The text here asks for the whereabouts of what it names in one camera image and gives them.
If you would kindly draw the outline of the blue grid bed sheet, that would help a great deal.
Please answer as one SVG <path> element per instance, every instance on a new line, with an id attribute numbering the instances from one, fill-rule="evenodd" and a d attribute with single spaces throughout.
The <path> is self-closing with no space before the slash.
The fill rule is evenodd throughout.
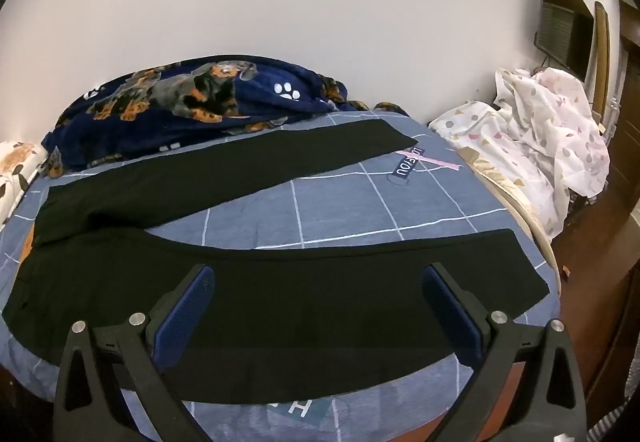
<path id="1" fill-rule="evenodd" d="M 297 179 L 152 228 L 160 237 L 228 249 L 302 249 L 361 246 L 394 240 L 451 237 L 510 228 L 548 294 L 518 316 L 521 323 L 546 324 L 559 315 L 556 269 L 471 168 L 439 136 L 409 117 L 373 112 L 334 113 L 282 129 L 311 129 L 349 121 L 384 119 L 418 140 L 426 157 L 460 165 L 459 171 L 413 164 L 408 179 L 392 176 L 400 155 L 391 154 Z M 93 167 L 35 180 L 1 232 L 1 311 L 9 298 L 18 260 L 35 217 L 57 185 L 147 159 Z M 58 369 L 24 349 L 1 317 L 1 365 L 35 396 L 53 399 Z M 471 377 L 448 355 L 424 370 L 388 384 L 341 396 L 269 405 L 187 402 L 195 419 L 218 441 L 385 441 L 445 413 Z"/>

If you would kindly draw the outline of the white floral pillow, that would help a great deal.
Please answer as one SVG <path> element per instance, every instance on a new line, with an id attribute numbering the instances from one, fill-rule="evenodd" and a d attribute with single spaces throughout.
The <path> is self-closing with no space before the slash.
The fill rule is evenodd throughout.
<path id="1" fill-rule="evenodd" d="M 1 228 L 6 226 L 47 156 L 40 144 L 21 141 L 0 144 Z"/>

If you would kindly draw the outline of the navy dog print blanket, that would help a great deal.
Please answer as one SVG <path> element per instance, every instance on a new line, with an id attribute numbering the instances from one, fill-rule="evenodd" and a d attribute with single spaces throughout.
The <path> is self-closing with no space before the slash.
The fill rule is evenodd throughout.
<path id="1" fill-rule="evenodd" d="M 341 81 L 242 54 L 192 58 L 107 81 L 70 104 L 42 141 L 52 178 L 186 145 L 367 110 Z"/>

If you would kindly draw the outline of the black pants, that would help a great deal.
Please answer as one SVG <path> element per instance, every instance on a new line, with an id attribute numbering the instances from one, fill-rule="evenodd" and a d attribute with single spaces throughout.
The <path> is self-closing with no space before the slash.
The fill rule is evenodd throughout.
<path id="1" fill-rule="evenodd" d="M 486 308 L 519 316 L 548 287 L 510 228 L 361 246 L 228 249 L 151 233 L 205 209 L 370 159 L 426 157 L 384 119 L 286 129 L 160 156 L 50 188 L 2 316 L 22 347 L 58 364 L 73 322 L 150 312 L 196 264 L 215 295 L 169 374 L 188 400 L 254 404 L 386 384 L 450 355 L 422 295 L 438 262 Z"/>

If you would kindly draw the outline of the white patterned quilt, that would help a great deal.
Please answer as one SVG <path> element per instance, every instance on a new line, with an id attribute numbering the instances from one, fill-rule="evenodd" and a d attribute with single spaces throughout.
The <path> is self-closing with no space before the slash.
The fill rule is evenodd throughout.
<path id="1" fill-rule="evenodd" d="M 547 237 L 564 228 L 570 196 L 598 196 L 610 156 L 582 82 L 546 68 L 498 69 L 491 104 L 471 101 L 432 120 L 457 150 L 470 148 L 528 199 Z"/>

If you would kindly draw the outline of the wooden bed frame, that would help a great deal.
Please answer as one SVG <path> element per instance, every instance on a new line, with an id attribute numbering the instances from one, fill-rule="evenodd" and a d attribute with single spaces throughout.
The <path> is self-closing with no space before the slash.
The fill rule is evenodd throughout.
<path id="1" fill-rule="evenodd" d="M 563 275 L 561 318 L 572 336 L 593 426 L 622 405 L 638 337 L 639 225 L 630 198 L 610 184 L 549 242 L 517 183 L 475 150 L 459 154 Z"/>

